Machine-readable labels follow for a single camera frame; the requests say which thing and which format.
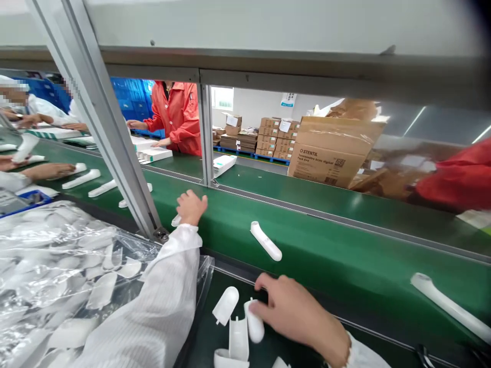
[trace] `red coat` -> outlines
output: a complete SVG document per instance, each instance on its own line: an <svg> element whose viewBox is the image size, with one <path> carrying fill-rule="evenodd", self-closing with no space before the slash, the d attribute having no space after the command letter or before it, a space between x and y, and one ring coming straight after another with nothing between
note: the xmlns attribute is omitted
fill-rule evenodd
<svg viewBox="0 0 491 368"><path fill-rule="evenodd" d="M416 185L418 194L461 211L491 209L491 138L446 161Z"/></svg>
<svg viewBox="0 0 491 368"><path fill-rule="evenodd" d="M165 136L172 141L168 149L201 156L196 84L175 82L167 101L162 82L155 81L152 111L153 118L145 119L144 123L147 123L150 131L165 129Z"/></svg>

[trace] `window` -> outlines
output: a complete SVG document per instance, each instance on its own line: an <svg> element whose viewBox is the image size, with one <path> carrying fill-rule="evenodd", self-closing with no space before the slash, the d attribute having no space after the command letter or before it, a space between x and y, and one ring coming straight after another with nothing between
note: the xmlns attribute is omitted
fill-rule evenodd
<svg viewBox="0 0 491 368"><path fill-rule="evenodd" d="M218 110L233 111L234 89L228 87L211 87L211 106Z"/></svg>

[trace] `hand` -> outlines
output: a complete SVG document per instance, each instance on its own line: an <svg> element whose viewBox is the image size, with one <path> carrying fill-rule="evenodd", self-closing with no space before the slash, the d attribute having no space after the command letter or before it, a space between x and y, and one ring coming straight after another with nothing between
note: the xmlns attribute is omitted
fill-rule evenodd
<svg viewBox="0 0 491 368"><path fill-rule="evenodd" d="M39 114L24 115L22 120L17 123L17 129L29 129L33 126L37 126L37 124L41 122L42 118Z"/></svg>
<svg viewBox="0 0 491 368"><path fill-rule="evenodd" d="M13 155L2 155L0 156L0 171L9 171L16 169L20 166L27 165L27 161L23 161L21 163L12 162Z"/></svg>
<svg viewBox="0 0 491 368"><path fill-rule="evenodd" d="M128 120L126 125L130 129L148 130L148 124L138 120Z"/></svg>
<svg viewBox="0 0 491 368"><path fill-rule="evenodd" d="M87 124L83 124L83 123L65 124L65 125L62 125L61 127L63 129L71 129L71 130L78 130L78 131L86 131L86 132L88 132Z"/></svg>
<svg viewBox="0 0 491 368"><path fill-rule="evenodd" d="M202 199L199 199L198 196L189 189L177 199L177 202L179 203L179 207L177 207L176 210L181 216L181 224L187 223L198 226L199 219L208 207L208 197L203 196Z"/></svg>
<svg viewBox="0 0 491 368"><path fill-rule="evenodd" d="M333 368L344 367L350 339L343 325L315 300L299 283L286 276L274 279L262 273L254 289L265 288L268 304L251 303L249 310L276 332L310 346Z"/></svg>
<svg viewBox="0 0 491 368"><path fill-rule="evenodd" d="M75 171L75 166L70 164L43 164L21 171L32 181L54 179L67 176Z"/></svg>
<svg viewBox="0 0 491 368"><path fill-rule="evenodd" d="M170 138L164 138L154 144L152 144L152 147L166 147L168 145L170 145L172 143L172 141L170 140Z"/></svg>

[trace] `conveyor belt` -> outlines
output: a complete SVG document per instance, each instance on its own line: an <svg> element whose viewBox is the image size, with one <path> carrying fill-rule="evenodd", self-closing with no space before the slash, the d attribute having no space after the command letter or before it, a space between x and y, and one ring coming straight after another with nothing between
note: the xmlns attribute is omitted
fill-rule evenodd
<svg viewBox="0 0 491 368"><path fill-rule="evenodd" d="M18 143L16 139L6 143ZM101 170L100 178L63 192L130 217L127 209L118 208L122 199L118 190L93 199L87 197L88 191L111 179L101 158L47 142L40 142L33 153L45 155L52 162L85 162L89 168ZM288 274L341 304L360 307L364 313L389 325L394 334L417 336L435 355L448 343L480 343L476 336L420 295L409 279L415 272L429 275L442 292L489 322L491 268L488 265L155 172L144 170L144 175L153 184L155 205L163 226L168 229L175 216L178 195L186 189L208 195L209 209L199 231L206 249L274 274ZM62 182L40 184L61 190ZM272 261L251 236L253 220L259 221L282 250L281 262Z"/></svg>

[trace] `clear plastic bag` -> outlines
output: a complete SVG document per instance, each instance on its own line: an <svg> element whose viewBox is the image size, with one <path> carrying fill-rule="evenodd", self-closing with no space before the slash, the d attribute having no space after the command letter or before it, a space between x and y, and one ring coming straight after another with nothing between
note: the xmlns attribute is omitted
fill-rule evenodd
<svg viewBox="0 0 491 368"><path fill-rule="evenodd" d="M93 329L138 296L160 249L68 201L1 219L0 367L36 366L48 352L68 365ZM212 271L202 256L197 303Z"/></svg>

